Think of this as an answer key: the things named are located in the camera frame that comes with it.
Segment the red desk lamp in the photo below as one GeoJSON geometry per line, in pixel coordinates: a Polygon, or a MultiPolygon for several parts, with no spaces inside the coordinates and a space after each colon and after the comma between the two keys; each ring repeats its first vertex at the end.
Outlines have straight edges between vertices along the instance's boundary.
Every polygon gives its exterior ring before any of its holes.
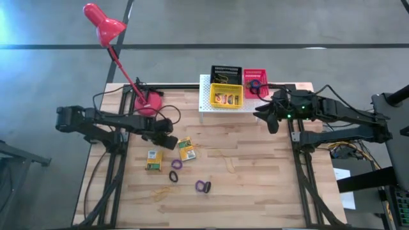
{"type": "Polygon", "coordinates": [[[124,71],[114,49],[111,47],[111,45],[109,45],[109,42],[124,31],[127,28],[127,25],[118,20],[110,19],[94,3],[88,3],[84,6],[84,14],[94,24],[94,26],[96,26],[96,35],[100,40],[101,46],[108,48],[108,52],[112,59],[115,61],[116,65],[122,71],[123,75],[127,78],[137,94],[138,97],[137,100],[135,100],[135,110],[142,116],[155,115],[162,106],[160,95],[156,92],[148,92],[145,98],[145,96],[135,86],[134,82],[130,79],[126,71],[124,71]]]}

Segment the wood grain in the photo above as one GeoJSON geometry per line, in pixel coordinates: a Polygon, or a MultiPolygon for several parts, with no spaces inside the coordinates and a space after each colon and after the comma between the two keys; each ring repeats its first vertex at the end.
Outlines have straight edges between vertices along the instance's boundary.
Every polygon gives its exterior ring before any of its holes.
{"type": "MultiPolygon", "coordinates": [[[[298,89],[313,90],[311,83],[296,83],[298,89]]],[[[122,84],[108,84],[106,91],[122,84]]],[[[118,112],[121,91],[104,96],[101,109],[118,112]]],[[[178,158],[165,149],[161,172],[144,170],[148,150],[158,148],[131,134],[123,180],[117,227],[305,227],[295,174],[294,159],[286,121],[275,135],[264,122],[256,123],[251,114],[205,114],[199,122],[198,90],[164,90],[164,105],[181,110],[181,121],[173,135],[190,136],[199,156],[177,171],[179,182],[168,178],[171,161],[178,158]],[[211,181],[209,194],[197,193],[197,180],[211,181]],[[176,192],[155,202],[151,191],[173,187],[176,192]]],[[[165,108],[164,115],[177,120],[178,113],[165,108]]],[[[320,122],[305,122],[306,130],[320,131],[320,122]]],[[[101,144],[92,146],[82,184],[74,224],[83,217],[84,191],[91,172],[104,153],[101,144]]],[[[109,161],[106,154],[89,189],[87,213],[102,195],[109,161]]],[[[328,152],[313,153],[318,192],[332,212],[346,222],[328,152]]],[[[111,197],[107,220],[111,216],[111,197]]],[[[309,197],[311,215],[315,219],[309,197]]]]}

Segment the green and yellow box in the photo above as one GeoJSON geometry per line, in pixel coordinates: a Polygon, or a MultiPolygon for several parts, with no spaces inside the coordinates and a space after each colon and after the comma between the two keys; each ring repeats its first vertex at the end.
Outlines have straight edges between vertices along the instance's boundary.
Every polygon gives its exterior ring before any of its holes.
{"type": "Polygon", "coordinates": [[[192,140],[190,139],[190,137],[186,137],[182,140],[179,140],[178,147],[179,147],[179,154],[180,154],[181,161],[191,160],[191,159],[196,158],[196,152],[194,151],[194,147],[193,147],[192,140]]]}
{"type": "Polygon", "coordinates": [[[149,150],[148,151],[148,160],[146,161],[146,170],[158,170],[162,168],[162,150],[149,150]]]}

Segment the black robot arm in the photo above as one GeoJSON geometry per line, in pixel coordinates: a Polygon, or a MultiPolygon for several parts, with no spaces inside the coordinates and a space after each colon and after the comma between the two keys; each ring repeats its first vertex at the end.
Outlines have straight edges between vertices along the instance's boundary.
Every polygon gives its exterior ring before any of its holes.
{"type": "Polygon", "coordinates": [[[178,138],[169,136],[173,131],[170,119],[155,120],[140,115],[122,116],[110,112],[98,111],[94,108],[81,106],[68,106],[57,108],[56,129],[60,132],[79,132],[84,134],[88,142],[101,141],[107,151],[113,152],[120,149],[121,134],[115,131],[105,131],[96,126],[108,125],[116,128],[124,128],[127,132],[141,135],[145,141],[150,140],[153,144],[174,149],[178,138]]]}
{"type": "Polygon", "coordinates": [[[345,121],[360,125],[357,128],[334,132],[294,133],[294,141],[299,142],[308,151],[313,151],[315,146],[327,142],[363,139],[383,143],[391,138],[386,123],[388,118],[382,114],[347,107],[337,100],[318,96],[307,90],[287,92],[285,89],[280,89],[274,93],[268,104],[257,107],[256,110],[257,112],[253,115],[267,122],[271,134],[278,131],[278,121],[282,119],[310,119],[312,121],[318,119],[328,123],[345,121]]]}

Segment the gray concrete floor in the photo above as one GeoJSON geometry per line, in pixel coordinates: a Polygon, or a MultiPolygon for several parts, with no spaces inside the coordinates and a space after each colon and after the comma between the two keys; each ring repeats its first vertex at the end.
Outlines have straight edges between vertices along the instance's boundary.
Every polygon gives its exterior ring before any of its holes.
{"type": "MultiPolygon", "coordinates": [[[[87,2],[3,0],[0,44],[98,44],[82,15],[87,2]]],[[[96,2],[121,20],[128,1],[96,2]]],[[[124,43],[408,43],[408,21],[399,0],[135,0],[124,43]]],[[[197,82],[214,64],[266,68],[270,81],[330,84],[361,109],[371,107],[372,94],[408,84],[408,59],[408,49],[121,52],[132,78],[146,82],[197,82]]],[[[14,228],[70,225],[89,144],[55,130],[56,107],[91,106],[110,63],[103,49],[0,50],[0,139],[52,157],[50,167],[32,166],[14,228]]],[[[117,71],[113,81],[125,78],[117,71]]],[[[381,166],[390,165],[384,146],[369,147],[381,166]]],[[[381,227],[380,220],[370,225],[372,215],[347,215],[352,224],[381,227]]]]}

